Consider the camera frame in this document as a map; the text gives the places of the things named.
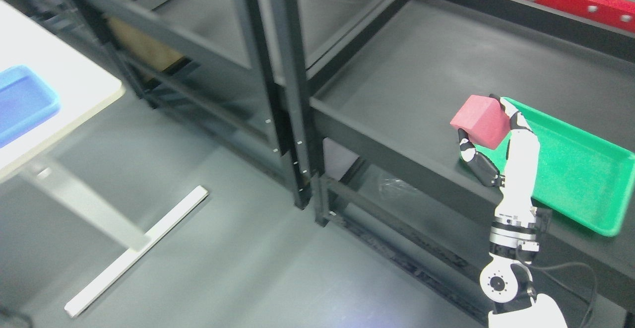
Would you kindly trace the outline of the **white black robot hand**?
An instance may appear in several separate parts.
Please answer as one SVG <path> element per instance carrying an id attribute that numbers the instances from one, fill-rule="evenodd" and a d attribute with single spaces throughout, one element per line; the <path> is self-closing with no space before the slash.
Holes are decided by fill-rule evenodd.
<path id="1" fill-rule="evenodd" d="M 502 193 L 502 206 L 531 207 L 538 171 L 538 136 L 509 99 L 490 95 L 497 99 L 509 117 L 510 132 L 505 167 L 499 169 L 494 162 L 476 148 L 467 132 L 457 129 L 460 158 L 476 178 L 486 187 L 497 187 Z"/>

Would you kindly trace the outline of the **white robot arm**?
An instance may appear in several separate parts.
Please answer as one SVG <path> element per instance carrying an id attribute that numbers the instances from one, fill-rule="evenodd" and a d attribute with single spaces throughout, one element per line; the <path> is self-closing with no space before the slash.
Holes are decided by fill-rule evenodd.
<path id="1" fill-rule="evenodd" d="M 490 262 L 479 284 L 494 307 L 489 328 L 566 328 L 556 301 L 535 288 L 530 265 L 540 251 L 540 234 L 548 228 L 552 211 L 532 206 L 529 217 L 495 215 L 491 224 Z"/>

